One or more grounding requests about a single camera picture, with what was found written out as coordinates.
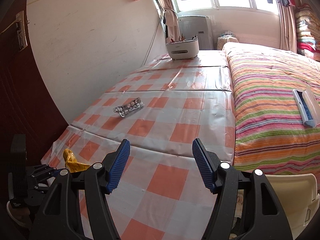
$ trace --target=striped bedspread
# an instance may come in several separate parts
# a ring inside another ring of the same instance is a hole
[[[227,43],[234,87],[234,166],[267,174],[313,173],[320,184],[320,125],[306,128],[292,90],[311,87],[320,103],[320,63],[259,45]]]

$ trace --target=door handle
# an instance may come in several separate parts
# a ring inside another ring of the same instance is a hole
[[[18,35],[18,42],[19,42],[19,48],[20,48],[19,51],[22,51],[26,46],[28,46],[26,29],[24,26],[24,11],[17,13],[16,19],[7,28],[5,28],[2,32],[0,32],[0,35],[15,23],[17,24],[17,35]]]

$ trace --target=door panel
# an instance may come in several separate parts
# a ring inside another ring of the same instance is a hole
[[[27,0],[15,0],[0,32],[24,10],[28,46],[19,51],[16,24],[0,35],[0,153],[10,152],[15,133],[26,134],[27,164],[38,164],[67,122],[52,100],[33,57],[26,19]]]

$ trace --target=red and white checkered tablecloth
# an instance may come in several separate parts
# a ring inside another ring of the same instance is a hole
[[[204,187],[191,144],[199,137],[220,160],[233,161],[234,101],[226,66],[221,51],[201,51],[194,60],[154,60],[97,99],[42,163],[63,168],[65,148],[82,163],[101,162],[126,138],[130,157],[118,188],[107,196],[121,239],[201,239],[215,196]],[[124,118],[113,112],[136,97],[144,107]],[[92,238],[83,192],[80,207]]]

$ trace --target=silver wrapper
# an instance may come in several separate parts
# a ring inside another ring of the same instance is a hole
[[[126,114],[128,114],[129,112],[136,110],[140,107],[143,107],[144,104],[141,102],[140,98],[136,98],[134,100],[132,100],[131,102],[123,105],[123,106],[117,106],[113,109],[113,111],[115,113],[119,113],[119,115],[121,117],[125,117]]]

